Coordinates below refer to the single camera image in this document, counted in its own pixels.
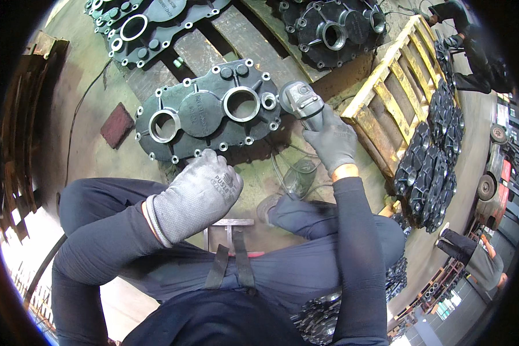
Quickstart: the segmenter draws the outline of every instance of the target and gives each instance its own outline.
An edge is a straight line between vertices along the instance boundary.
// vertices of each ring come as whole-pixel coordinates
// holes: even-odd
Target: concrete floor
[[[60,10],[52,11],[56,14],[48,20],[44,31],[56,37],[66,38],[70,44],[65,65],[54,91],[51,114],[40,124],[45,131],[40,151],[35,155],[34,164],[37,170],[34,175],[35,182],[44,196],[43,207],[56,220],[56,193],[62,190],[65,180],[69,129],[74,109],[85,89],[100,73],[108,60],[102,38],[89,30],[91,20],[82,13],[81,3],[77,1],[67,1],[66,3],[63,1],[63,3],[65,5]],[[385,11],[397,10],[398,4],[405,7],[411,6],[406,0],[388,0],[383,4],[383,8]],[[427,10],[427,2],[424,2],[422,9]],[[398,35],[408,19],[399,14],[388,15],[391,40]],[[454,32],[448,25],[437,24],[434,28],[446,35]],[[388,45],[379,49],[378,59],[383,57]],[[454,67],[459,72],[469,72],[467,60],[464,57],[456,56]],[[450,221],[451,227],[458,232],[462,232],[465,228],[475,197],[477,182],[483,171],[488,152],[490,115],[495,103],[495,95],[461,93],[460,99],[465,114],[467,133],[462,143],[463,153],[456,166],[458,192],[453,198],[445,218],[445,222]],[[131,114],[134,114],[140,105],[117,67],[112,64],[107,69],[105,77],[99,79],[90,89],[77,114],[71,144],[69,181],[92,176],[117,176],[161,181],[157,163],[150,161],[139,144],[133,140],[134,133],[129,135],[118,150],[111,149],[100,136],[99,129],[118,102],[123,102]],[[286,134],[294,144],[313,151],[303,141],[300,124],[296,122],[286,122],[285,124]],[[292,148],[285,149],[282,153],[291,162],[296,162],[302,157],[298,151]],[[361,146],[358,148],[356,161],[366,186],[367,199],[371,209],[374,213],[378,213],[384,206],[383,197],[386,194],[384,178]],[[284,173],[287,169],[284,162],[279,159],[278,163]],[[278,189],[278,180],[272,164],[269,159],[256,159],[250,163],[236,165],[235,170],[242,175],[245,187],[228,217],[255,218],[256,205]],[[328,182],[326,170],[321,165],[314,184]],[[311,195],[311,199],[334,201],[332,189],[319,189]],[[45,231],[29,229],[29,233],[32,232]],[[433,246],[436,236],[436,233],[429,235],[424,230],[415,230],[411,233],[406,244],[408,287],[390,301],[388,305],[390,316],[401,311],[405,305],[411,302],[447,259],[447,255]],[[221,240],[223,237],[224,234],[221,230],[213,232],[214,241]],[[289,232],[281,229],[268,229],[262,225],[257,225],[253,230],[247,230],[245,238],[249,251],[272,251],[304,241]],[[201,246],[201,237],[195,236],[191,242]],[[110,336],[113,339],[122,340],[148,312],[155,309],[157,304],[123,281],[116,281],[120,282],[109,284],[111,288],[103,287],[102,292],[107,291],[108,294],[103,294],[102,300]]]

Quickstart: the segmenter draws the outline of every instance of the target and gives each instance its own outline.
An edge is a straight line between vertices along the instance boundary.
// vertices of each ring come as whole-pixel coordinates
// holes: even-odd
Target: gray glove
[[[339,166],[355,163],[353,157],[356,155],[358,136],[353,128],[334,114],[328,105],[325,104],[321,113],[323,115],[321,132],[305,129],[302,131],[302,135],[315,149],[331,177]]]
[[[146,210],[161,243],[172,247],[223,218],[242,187],[227,160],[205,149],[167,190],[146,199]]]

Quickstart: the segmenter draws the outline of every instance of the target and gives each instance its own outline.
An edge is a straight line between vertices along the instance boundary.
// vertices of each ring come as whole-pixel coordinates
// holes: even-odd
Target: person
[[[449,225],[450,223],[444,225],[438,234],[435,245],[463,263],[465,270],[471,273],[477,283],[487,292],[494,287],[504,288],[507,282],[507,275],[502,272],[504,262],[484,234],[480,238],[487,251],[476,241],[452,231],[448,228]]]
[[[480,27],[471,24],[464,8],[457,1],[448,1],[429,7],[431,16],[419,9],[429,26],[442,23],[443,20],[453,19],[457,34],[444,39],[446,48],[464,48],[465,56],[471,67],[471,74],[454,73],[457,90],[478,91],[490,93],[513,93],[514,86],[507,70],[505,61],[498,52],[495,43]]]
[[[123,345],[309,344],[289,314],[339,287],[333,344],[388,345],[385,271],[405,238],[396,222],[371,213],[353,129],[326,105],[322,117],[321,132],[304,137],[329,172],[336,205],[300,201],[311,178],[288,173],[291,195],[259,210],[309,241],[251,258],[249,267],[222,246],[213,254],[184,241],[223,218],[242,191],[242,178],[212,150],[168,187],[118,178],[69,184],[59,209],[67,240],[52,266],[59,344],[107,343],[99,287],[120,276],[161,301]]]

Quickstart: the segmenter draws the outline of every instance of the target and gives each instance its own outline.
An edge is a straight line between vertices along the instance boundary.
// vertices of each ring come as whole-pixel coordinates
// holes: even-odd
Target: forklift wheel
[[[496,186],[494,180],[488,174],[480,177],[479,185],[477,186],[477,194],[481,200],[489,200],[494,196]]]
[[[492,142],[498,144],[507,143],[507,137],[505,136],[504,128],[500,125],[492,125],[492,127],[490,128],[490,137],[492,139]]]

